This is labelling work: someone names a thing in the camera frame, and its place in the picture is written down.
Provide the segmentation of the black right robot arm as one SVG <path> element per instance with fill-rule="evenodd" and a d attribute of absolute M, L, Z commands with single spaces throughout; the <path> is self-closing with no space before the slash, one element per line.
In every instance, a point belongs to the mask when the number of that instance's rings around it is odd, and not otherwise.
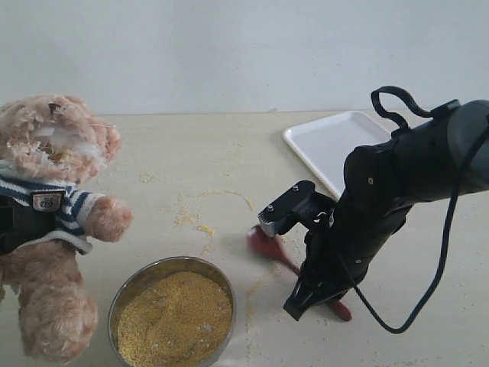
<path fill-rule="evenodd" d="M 400 128 L 387 142 L 347 156 L 338 200 L 303 180 L 281 197 L 287 227 L 306 227 L 306 258 L 284 310 L 299 319 L 310 307 L 340 300 L 363 281 L 384 243 L 416 203 L 488 189 L 488 103 L 451 101 L 427 122 Z"/>

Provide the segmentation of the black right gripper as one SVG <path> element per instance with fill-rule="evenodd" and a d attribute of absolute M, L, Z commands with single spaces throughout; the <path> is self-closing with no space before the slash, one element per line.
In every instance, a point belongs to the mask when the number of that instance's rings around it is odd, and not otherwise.
<path fill-rule="evenodd" d="M 306 260 L 283 309 L 299 320 L 310 308 L 340 301 L 360 283 L 384 243 L 406 222 L 410 204 L 364 209 L 342 196 L 305 237 Z"/>

